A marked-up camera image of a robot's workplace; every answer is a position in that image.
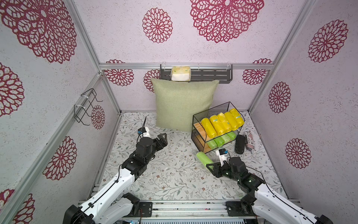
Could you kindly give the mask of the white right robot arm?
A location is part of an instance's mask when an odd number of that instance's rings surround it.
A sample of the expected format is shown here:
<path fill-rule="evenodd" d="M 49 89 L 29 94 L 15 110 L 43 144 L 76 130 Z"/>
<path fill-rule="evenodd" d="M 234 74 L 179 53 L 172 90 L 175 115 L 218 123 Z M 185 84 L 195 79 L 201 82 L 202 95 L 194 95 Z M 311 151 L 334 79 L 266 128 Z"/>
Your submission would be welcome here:
<path fill-rule="evenodd" d="M 256 215 L 272 224 L 332 224 L 326 216 L 316 216 L 290 200 L 277 194 L 263 179 L 248 171 L 239 157 L 231 157 L 223 163 L 204 162 L 204 166 L 217 178 L 226 177 L 237 182 L 246 193 L 235 206 L 228 208 L 244 215 Z"/>

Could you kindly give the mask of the metal base rail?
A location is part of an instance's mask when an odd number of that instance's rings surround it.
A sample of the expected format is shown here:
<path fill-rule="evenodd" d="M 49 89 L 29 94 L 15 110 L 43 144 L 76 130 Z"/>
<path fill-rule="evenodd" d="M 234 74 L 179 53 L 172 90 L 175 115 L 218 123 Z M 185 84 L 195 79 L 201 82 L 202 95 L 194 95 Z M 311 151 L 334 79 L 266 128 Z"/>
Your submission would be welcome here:
<path fill-rule="evenodd" d="M 96 224 L 114 224 L 117 221 L 145 223 L 156 221 L 159 223 L 240 223 L 240 224 L 277 224 L 268 217 L 259 216 L 254 212 L 244 214 L 240 211 L 241 201 L 140 201 L 138 211 L 131 214 L 134 208 L 127 199 L 112 203 L 110 208 L 100 215 Z"/>

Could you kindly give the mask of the green roll front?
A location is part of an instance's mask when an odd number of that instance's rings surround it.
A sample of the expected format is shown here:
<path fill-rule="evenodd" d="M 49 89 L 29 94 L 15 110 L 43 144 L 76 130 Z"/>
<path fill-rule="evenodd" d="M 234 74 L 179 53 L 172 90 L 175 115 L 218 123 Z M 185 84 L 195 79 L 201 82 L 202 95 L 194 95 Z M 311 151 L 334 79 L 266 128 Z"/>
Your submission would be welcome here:
<path fill-rule="evenodd" d="M 225 134 L 225 135 L 222 135 L 221 138 L 223 139 L 224 143 L 228 143 L 228 142 L 231 142 L 231 138 L 229 135 Z"/>

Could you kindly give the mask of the white yellow sponge pack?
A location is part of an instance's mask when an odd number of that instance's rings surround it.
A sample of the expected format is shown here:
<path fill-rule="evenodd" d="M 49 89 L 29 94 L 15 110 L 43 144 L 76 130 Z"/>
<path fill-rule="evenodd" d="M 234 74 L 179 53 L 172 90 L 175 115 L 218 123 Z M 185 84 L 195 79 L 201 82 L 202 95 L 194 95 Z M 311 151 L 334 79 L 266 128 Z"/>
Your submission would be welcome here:
<path fill-rule="evenodd" d="M 171 80 L 189 82 L 191 80 L 191 68 L 189 66 L 174 66 L 171 70 Z"/>

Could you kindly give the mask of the grey wall rack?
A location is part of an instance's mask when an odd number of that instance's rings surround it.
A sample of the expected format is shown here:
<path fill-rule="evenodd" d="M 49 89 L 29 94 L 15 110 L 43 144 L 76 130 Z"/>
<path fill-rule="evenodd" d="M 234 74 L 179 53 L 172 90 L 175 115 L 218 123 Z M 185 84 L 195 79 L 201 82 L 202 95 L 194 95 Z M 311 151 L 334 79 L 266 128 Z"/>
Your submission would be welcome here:
<path fill-rule="evenodd" d="M 171 81 L 171 69 L 165 69 L 164 65 L 160 65 L 160 79 Z M 190 82 L 214 81 L 219 80 L 220 84 L 229 84 L 233 80 L 233 70 L 209 70 L 209 69 L 196 69 L 191 70 Z"/>

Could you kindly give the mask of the green cushion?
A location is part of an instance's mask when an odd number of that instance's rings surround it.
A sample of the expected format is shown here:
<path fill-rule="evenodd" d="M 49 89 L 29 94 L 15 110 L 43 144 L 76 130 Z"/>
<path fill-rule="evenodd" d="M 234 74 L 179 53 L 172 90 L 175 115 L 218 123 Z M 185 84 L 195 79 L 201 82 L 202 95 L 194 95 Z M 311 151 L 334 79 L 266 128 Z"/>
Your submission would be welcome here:
<path fill-rule="evenodd" d="M 209 109 L 219 84 L 204 82 L 174 82 L 151 79 L 156 97 L 156 126 L 191 132 L 194 114 Z"/>

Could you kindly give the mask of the black trash bag roll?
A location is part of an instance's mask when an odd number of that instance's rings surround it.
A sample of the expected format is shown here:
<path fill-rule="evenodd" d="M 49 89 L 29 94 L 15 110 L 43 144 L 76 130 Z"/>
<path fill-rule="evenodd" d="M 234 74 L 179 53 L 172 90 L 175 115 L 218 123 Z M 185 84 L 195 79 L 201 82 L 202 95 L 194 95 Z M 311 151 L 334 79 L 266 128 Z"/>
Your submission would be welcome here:
<path fill-rule="evenodd" d="M 243 135 L 237 135 L 235 140 L 235 152 L 239 155 L 242 155 L 245 151 L 246 138 Z"/>

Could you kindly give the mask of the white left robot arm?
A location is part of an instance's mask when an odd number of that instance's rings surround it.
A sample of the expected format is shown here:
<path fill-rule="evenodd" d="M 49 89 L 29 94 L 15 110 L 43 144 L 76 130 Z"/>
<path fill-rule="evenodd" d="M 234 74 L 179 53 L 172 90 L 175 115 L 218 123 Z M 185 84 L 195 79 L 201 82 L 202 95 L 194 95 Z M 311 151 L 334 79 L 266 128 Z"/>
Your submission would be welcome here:
<path fill-rule="evenodd" d="M 156 139 L 144 134 L 136 150 L 119 167 L 118 173 L 99 192 L 80 206 L 70 206 L 64 224 L 113 224 L 127 215 L 139 214 L 140 199 L 124 193 L 146 170 L 155 153 L 168 145 L 167 134 Z"/>

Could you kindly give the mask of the green roll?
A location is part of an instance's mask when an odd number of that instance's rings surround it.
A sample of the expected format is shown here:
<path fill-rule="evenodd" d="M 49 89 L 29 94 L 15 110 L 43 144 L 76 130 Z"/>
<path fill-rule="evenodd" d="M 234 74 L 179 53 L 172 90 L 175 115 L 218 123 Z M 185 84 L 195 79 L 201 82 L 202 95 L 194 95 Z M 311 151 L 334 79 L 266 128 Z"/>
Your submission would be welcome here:
<path fill-rule="evenodd" d="M 203 152 L 198 152 L 196 156 L 205 168 L 208 164 L 213 164 L 213 161 Z"/>
<path fill-rule="evenodd" d="M 230 138 L 231 141 L 234 141 L 237 137 L 236 133 L 235 132 L 229 132 L 227 133 L 227 136 Z"/>
<path fill-rule="evenodd" d="M 208 147 L 213 150 L 213 149 L 216 149 L 218 146 L 217 146 L 217 143 L 215 142 L 215 140 L 210 140 L 207 142 L 207 145 Z"/>
<path fill-rule="evenodd" d="M 228 142 L 231 142 L 231 138 L 229 135 L 225 134 L 225 135 L 222 135 L 221 138 L 223 139 L 224 143 L 228 143 Z"/>

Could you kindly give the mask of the green roll diagonal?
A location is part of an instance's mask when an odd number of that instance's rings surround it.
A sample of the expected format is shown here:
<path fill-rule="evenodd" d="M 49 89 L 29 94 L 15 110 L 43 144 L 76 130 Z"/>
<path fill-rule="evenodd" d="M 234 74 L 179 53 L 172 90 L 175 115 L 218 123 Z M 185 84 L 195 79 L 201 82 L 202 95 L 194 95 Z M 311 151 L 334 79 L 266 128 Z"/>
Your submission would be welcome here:
<path fill-rule="evenodd" d="M 225 141 L 222 137 L 217 137 L 214 139 L 217 147 L 222 147 L 225 144 Z"/>

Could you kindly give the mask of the yellow roll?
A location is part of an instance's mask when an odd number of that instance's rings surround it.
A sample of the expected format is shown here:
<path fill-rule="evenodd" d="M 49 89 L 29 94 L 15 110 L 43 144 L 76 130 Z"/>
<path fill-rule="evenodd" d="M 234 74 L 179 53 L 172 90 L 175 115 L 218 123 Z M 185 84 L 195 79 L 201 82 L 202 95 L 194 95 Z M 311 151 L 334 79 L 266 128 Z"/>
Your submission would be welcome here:
<path fill-rule="evenodd" d="M 244 123 L 245 123 L 243 116 L 235 108 L 231 109 L 230 113 L 235 118 L 238 126 L 242 127 L 244 125 Z"/>
<path fill-rule="evenodd" d="M 218 117 L 219 121 L 222 123 L 222 126 L 223 126 L 223 128 L 225 130 L 225 133 L 231 132 L 232 131 L 231 125 L 228 122 L 228 120 L 226 119 L 225 114 L 220 113 L 220 114 L 217 115 L 217 117 Z"/>
<path fill-rule="evenodd" d="M 201 120 L 201 124 L 202 124 L 206 134 L 210 138 L 215 138 L 217 136 L 216 130 L 214 129 L 213 125 L 211 124 L 211 122 L 208 118 L 203 118 Z"/>
<path fill-rule="evenodd" d="M 223 126 L 222 122 L 219 120 L 217 115 L 211 116 L 209 118 L 209 120 L 210 120 L 212 126 L 214 127 L 218 136 L 224 135 L 226 133 L 224 126 Z"/>
<path fill-rule="evenodd" d="M 224 113 L 224 115 L 225 115 L 227 121 L 229 122 L 232 131 L 237 130 L 239 128 L 239 124 L 237 123 L 234 116 L 230 112 L 226 112 L 226 113 Z"/>

